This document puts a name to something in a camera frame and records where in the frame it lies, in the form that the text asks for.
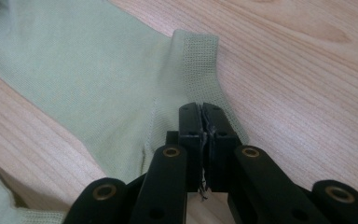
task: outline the black object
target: black object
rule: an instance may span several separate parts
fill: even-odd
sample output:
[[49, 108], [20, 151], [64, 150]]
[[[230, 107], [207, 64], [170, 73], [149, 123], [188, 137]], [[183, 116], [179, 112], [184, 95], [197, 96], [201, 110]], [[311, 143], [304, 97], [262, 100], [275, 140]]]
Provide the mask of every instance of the black object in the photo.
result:
[[237, 223], [358, 223], [358, 191], [334, 180], [312, 192], [295, 185], [265, 151], [241, 144], [220, 107], [193, 103], [146, 175], [91, 183], [64, 224], [185, 223], [186, 193], [207, 188], [228, 193]]

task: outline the wood grain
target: wood grain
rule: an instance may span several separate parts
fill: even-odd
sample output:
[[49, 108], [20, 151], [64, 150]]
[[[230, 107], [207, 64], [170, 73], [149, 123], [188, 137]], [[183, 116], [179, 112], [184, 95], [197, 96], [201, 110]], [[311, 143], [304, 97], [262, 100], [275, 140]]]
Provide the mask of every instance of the wood grain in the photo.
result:
[[[218, 78], [250, 144], [306, 189], [322, 179], [358, 189], [358, 1], [110, 1], [165, 35], [218, 35]], [[103, 176], [71, 134], [1, 80], [0, 171], [44, 209], [67, 208]], [[232, 223], [221, 197], [190, 200], [188, 223]]]

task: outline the wooden table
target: wooden table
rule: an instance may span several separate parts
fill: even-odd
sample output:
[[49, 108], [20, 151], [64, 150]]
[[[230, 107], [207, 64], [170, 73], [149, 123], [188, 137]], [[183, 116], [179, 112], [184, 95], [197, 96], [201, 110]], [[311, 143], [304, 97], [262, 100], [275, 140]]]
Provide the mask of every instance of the wooden table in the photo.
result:
[[[147, 25], [220, 37], [218, 78], [249, 135], [298, 185], [358, 189], [358, 1], [111, 0]], [[0, 174], [32, 208], [63, 209], [104, 176], [83, 145], [0, 79]], [[188, 223], [232, 223], [225, 195]]]

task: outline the light wood tabletop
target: light wood tabletop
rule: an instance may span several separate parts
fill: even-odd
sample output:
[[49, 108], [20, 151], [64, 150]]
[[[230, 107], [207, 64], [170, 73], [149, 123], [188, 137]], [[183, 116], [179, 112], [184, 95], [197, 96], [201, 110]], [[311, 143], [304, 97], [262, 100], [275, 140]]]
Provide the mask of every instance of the light wood tabletop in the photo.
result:
[[[250, 144], [299, 186], [358, 190], [358, 1], [111, 2], [153, 29], [218, 35], [218, 79]], [[67, 210], [104, 176], [84, 146], [0, 79], [0, 174], [28, 206]], [[233, 223], [226, 195], [187, 223]]]

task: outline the light green fabric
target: light green fabric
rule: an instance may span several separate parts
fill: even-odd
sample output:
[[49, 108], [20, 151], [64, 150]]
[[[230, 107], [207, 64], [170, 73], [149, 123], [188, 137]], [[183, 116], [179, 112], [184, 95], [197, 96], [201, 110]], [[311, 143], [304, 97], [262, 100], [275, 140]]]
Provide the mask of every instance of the light green fabric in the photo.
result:
[[63, 213], [15, 208], [13, 196], [0, 180], [0, 224], [60, 224]]
[[0, 78], [78, 137], [108, 176], [147, 171], [178, 108], [223, 107], [217, 37], [162, 35], [101, 0], [0, 0]]

